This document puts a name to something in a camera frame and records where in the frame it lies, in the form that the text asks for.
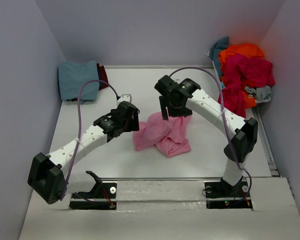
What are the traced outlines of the pink t shirt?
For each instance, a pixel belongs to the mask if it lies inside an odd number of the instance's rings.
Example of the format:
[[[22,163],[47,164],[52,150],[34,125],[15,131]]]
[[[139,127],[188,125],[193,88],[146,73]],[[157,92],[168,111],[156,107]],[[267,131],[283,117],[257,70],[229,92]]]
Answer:
[[[140,121],[139,130],[133,132],[134,150],[139,152],[155,146],[167,158],[189,153],[191,146],[186,133],[191,119],[182,116],[164,120],[160,112],[153,113],[146,122]]]

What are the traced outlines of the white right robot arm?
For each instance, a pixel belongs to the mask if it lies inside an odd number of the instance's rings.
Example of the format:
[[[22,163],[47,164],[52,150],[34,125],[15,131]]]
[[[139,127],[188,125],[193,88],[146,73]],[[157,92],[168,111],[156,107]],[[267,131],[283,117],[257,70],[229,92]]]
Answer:
[[[177,83],[165,75],[154,88],[160,94],[164,120],[197,113],[225,135],[228,144],[223,152],[227,159],[217,191],[226,197],[236,194],[243,179],[246,160],[258,140],[258,122],[252,117],[245,119],[231,112],[189,78]]]

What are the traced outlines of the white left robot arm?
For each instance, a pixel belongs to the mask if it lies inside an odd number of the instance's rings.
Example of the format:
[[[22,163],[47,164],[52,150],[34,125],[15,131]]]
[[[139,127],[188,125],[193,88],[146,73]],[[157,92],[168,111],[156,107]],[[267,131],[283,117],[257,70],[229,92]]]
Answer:
[[[67,145],[48,154],[38,153],[31,163],[28,185],[49,205],[61,201],[67,194],[77,194],[85,200],[98,196],[102,179],[91,170],[72,174],[72,168],[112,139],[138,131],[139,112],[132,103],[122,101],[87,130],[79,131],[78,137]]]

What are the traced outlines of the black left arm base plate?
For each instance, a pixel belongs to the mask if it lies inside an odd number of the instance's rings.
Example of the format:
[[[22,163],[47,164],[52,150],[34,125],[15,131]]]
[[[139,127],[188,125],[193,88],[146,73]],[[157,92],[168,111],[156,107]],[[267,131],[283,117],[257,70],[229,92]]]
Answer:
[[[69,208],[72,210],[114,211],[117,209],[117,182],[104,181],[89,192],[73,193]]]

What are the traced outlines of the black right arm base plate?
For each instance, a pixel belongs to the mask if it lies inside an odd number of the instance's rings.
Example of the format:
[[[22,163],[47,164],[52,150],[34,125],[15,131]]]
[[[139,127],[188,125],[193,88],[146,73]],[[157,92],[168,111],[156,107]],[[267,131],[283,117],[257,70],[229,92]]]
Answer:
[[[225,192],[221,188],[220,181],[208,181],[204,183],[201,194],[206,198],[208,210],[225,209],[253,209],[251,195],[248,193],[247,181],[242,181],[237,189]]]

